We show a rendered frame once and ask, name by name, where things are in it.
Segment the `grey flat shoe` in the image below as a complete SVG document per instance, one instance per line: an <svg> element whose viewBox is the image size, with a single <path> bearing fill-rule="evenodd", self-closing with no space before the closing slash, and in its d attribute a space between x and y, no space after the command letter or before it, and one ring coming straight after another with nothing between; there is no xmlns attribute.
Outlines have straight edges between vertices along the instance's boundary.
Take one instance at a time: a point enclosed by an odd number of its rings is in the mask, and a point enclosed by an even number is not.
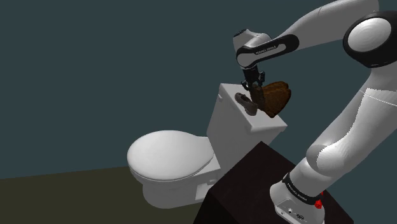
<svg viewBox="0 0 397 224"><path fill-rule="evenodd" d="M258 111L258 105L254 103L248 96L237 92L234 96L235 100L245 109L250 116L255 116Z"/></svg>

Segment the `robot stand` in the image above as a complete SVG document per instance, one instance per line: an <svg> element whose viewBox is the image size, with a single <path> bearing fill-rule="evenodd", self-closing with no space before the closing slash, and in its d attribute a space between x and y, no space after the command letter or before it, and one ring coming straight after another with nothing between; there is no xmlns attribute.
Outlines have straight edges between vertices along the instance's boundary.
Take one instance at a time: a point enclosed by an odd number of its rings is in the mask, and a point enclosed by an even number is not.
<svg viewBox="0 0 397 224"><path fill-rule="evenodd" d="M263 142L213 185L193 224L289 224L270 199L270 187L295 164Z"/></svg>

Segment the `white toilet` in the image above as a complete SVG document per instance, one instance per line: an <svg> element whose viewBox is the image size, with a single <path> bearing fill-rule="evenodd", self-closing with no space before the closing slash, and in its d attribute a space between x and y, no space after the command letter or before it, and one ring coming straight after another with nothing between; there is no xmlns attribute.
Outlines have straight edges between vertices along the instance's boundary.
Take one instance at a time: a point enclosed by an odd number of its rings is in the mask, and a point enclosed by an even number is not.
<svg viewBox="0 0 397 224"><path fill-rule="evenodd" d="M241 85L222 83L205 136L159 130L133 142L129 168L145 200L170 209L202 202L209 189L259 142L270 144L287 125L259 111L250 116L235 100Z"/></svg>

